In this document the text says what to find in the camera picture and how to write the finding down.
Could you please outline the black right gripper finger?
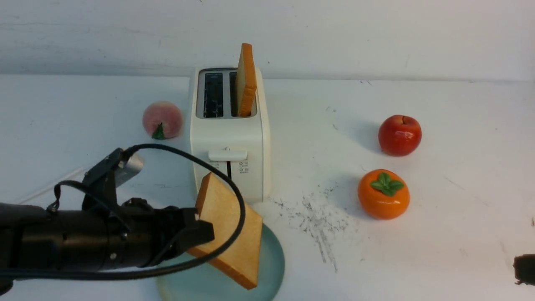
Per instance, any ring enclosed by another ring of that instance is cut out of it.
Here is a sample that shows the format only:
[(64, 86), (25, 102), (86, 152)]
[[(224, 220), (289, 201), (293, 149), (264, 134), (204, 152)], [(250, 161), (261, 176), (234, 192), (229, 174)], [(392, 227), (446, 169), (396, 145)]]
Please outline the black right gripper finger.
[(517, 285), (535, 285), (535, 254), (516, 256), (513, 267)]

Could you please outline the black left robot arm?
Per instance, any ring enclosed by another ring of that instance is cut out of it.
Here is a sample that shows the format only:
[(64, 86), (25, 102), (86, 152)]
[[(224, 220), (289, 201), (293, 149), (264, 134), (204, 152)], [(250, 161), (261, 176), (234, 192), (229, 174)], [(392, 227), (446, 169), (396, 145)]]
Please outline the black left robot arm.
[(129, 281), (152, 278), (149, 267), (214, 240), (197, 209), (153, 208), (132, 198), (120, 206), (132, 221), (96, 210), (55, 213), (27, 204), (1, 204), (1, 293), (15, 280), (51, 278)]

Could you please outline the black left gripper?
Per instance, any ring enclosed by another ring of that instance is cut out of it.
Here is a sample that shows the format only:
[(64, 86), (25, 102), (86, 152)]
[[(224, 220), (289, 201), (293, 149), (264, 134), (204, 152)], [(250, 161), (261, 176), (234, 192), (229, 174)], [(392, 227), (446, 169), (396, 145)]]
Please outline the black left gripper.
[(132, 198), (122, 209), (135, 223), (125, 240), (125, 267), (152, 267), (214, 240), (213, 224), (198, 220), (194, 207), (154, 208), (145, 199)]

